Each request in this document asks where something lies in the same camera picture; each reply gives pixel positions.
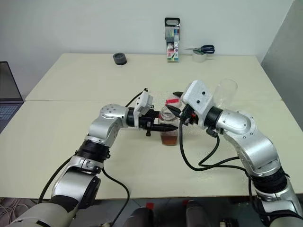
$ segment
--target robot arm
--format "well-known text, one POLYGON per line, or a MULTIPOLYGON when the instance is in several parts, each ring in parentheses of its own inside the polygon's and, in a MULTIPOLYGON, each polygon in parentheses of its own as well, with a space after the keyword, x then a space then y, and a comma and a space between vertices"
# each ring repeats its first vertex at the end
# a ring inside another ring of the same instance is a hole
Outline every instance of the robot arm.
POLYGON ((173 125, 157 125, 159 116, 153 110, 152 97, 145 89, 135 108, 109 104, 100 110, 83 144, 71 157, 56 181, 51 199, 29 209, 10 224, 10 227, 67 227, 79 209, 89 207, 95 200, 101 180, 97 177, 103 163, 110 158, 109 149, 121 128, 128 126, 151 131, 173 131, 173 125))
MULTIPOLYGON (((202 129, 216 129, 235 147, 248 177, 255 186, 259 208, 265 214, 277 213, 275 216, 260 215, 266 225, 272 222, 279 226, 278 220, 285 221, 285 218, 282 218, 285 214, 288 214, 288 219, 303 216, 289 177, 281 167, 276 148, 270 139, 257 129, 253 116, 215 107, 212 94, 199 80, 189 84, 181 100, 186 104, 179 114, 184 124, 195 122, 202 129)), ((299 226, 303 225, 301 219, 298 219, 298 222, 299 226)))

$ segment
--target laptop keyboard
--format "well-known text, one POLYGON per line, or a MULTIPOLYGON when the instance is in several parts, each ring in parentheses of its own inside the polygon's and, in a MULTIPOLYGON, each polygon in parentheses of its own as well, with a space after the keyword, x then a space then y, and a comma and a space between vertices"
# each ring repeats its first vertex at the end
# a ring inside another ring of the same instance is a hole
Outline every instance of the laptop keyboard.
POLYGON ((17 105, 0 106, 0 120, 9 120, 17 108, 17 105))

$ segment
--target blue scissor handle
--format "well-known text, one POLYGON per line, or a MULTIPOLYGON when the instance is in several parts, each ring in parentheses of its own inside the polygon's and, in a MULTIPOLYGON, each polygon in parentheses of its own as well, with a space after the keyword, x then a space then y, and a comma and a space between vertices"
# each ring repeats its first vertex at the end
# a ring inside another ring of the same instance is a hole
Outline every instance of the blue scissor handle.
POLYGON ((214 53, 214 45, 204 45, 200 48, 203 53, 214 53))

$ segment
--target white table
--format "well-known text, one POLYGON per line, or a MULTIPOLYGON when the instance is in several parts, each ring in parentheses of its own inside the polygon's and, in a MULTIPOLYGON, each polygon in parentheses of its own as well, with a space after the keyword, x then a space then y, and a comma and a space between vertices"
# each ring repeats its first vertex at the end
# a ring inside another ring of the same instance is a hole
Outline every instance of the white table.
POLYGON ((182 55, 167 63, 165 55, 127 54, 116 65, 111 54, 65 53, 51 67, 26 100, 119 100, 124 103, 145 87, 151 94, 183 91, 195 79, 211 91, 221 79, 238 83, 235 100, 279 100, 255 56, 208 56, 203 63, 182 55))
MULTIPOLYGON (((0 196, 37 198, 57 167, 83 142, 90 123, 106 104, 100 101, 28 101, 0 135, 0 196)), ((303 134, 283 101, 235 101, 234 108, 255 117, 260 130, 275 144, 296 193, 303 193, 301 141, 303 134)), ((194 165, 215 140, 197 127, 184 129, 184 147, 194 165)), ((236 156, 225 140, 211 162, 236 156)), ((123 129, 105 161, 107 172, 124 182, 132 198, 247 195, 242 171, 213 169, 194 172, 178 146, 161 144, 159 133, 123 129)), ((124 198, 123 188, 100 175, 97 199, 124 198)))
MULTIPOLYGON (((239 85, 231 109, 254 116, 276 146, 295 192, 303 193, 303 133, 254 56, 213 56, 203 63, 182 56, 177 64, 166 63, 162 55, 127 55, 127 59, 126 65, 116 66, 110 54, 60 57, 0 134, 0 182, 4 185, 0 196, 37 198, 55 169, 79 148, 102 106, 125 105, 148 87, 155 109, 160 109, 170 92, 184 90, 194 79, 202 79, 214 90, 223 78, 239 85)), ((195 165, 215 140, 196 126, 187 127, 184 134, 186 155, 195 165)), ((222 139, 210 162, 235 155, 222 139)), ((231 163, 241 165, 239 160, 231 163)), ((132 198, 248 194, 247 178, 241 171, 194 172, 184 163, 179 147, 163 146, 157 132, 145 137, 144 131, 122 129, 105 167, 128 186, 132 198)), ((123 188, 100 177, 97 199, 126 197, 123 188)))

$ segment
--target brown liquid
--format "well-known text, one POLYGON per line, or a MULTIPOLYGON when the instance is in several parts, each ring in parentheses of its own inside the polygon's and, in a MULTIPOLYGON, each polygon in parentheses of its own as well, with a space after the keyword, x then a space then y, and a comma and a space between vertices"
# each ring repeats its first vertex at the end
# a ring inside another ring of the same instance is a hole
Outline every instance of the brown liquid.
POLYGON ((174 146, 177 144, 178 135, 177 136, 168 136, 168 135, 161 135, 162 144, 167 146, 174 146))

